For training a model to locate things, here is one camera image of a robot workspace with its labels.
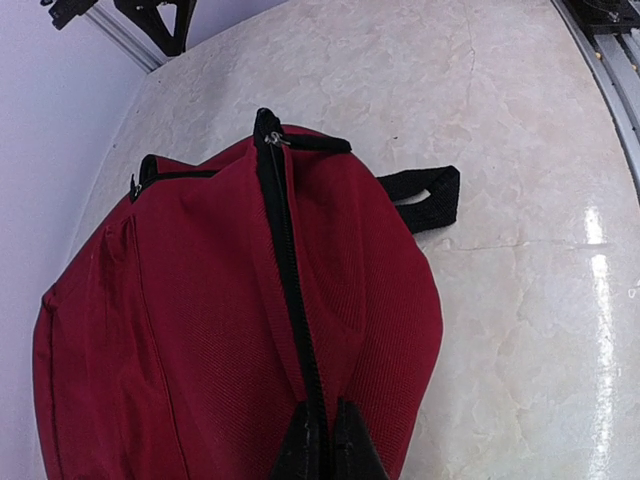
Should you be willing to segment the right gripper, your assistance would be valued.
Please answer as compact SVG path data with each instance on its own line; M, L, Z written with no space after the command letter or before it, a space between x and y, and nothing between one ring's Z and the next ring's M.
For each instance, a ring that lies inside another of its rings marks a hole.
M160 5L176 7L173 32L164 22ZM166 56L179 56L187 50L187 37L196 0L115 0L115 8L141 29Z

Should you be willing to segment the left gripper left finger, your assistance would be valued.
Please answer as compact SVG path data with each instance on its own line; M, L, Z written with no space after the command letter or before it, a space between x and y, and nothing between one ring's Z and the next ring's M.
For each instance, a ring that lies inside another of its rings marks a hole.
M300 402L292 415L269 478L320 480L331 478L330 460L321 446L319 420L308 401Z

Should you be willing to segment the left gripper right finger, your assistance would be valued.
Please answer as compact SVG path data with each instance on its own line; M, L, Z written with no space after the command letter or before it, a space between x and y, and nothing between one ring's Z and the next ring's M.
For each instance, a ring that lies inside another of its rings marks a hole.
M388 480L360 410L340 399L333 432L333 478L338 480Z

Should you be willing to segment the red backpack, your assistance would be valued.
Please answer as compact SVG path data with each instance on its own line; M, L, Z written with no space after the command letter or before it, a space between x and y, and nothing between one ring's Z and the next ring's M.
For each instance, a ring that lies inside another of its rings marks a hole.
M308 401L333 478L340 399L400 475L443 337L415 235L452 225L452 166L377 177L284 125L199 165L145 157L34 329L51 479L270 479Z

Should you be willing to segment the right aluminium frame post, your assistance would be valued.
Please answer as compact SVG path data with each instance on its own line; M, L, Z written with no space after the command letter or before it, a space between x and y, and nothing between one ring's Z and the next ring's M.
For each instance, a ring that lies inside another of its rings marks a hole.
M97 1L83 18L146 74L168 61L168 57L142 30L119 12L112 1Z

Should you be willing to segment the front aluminium rail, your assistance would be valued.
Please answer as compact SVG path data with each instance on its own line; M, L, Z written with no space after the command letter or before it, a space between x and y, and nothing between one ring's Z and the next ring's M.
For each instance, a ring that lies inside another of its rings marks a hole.
M555 1L605 99L639 181L639 3Z

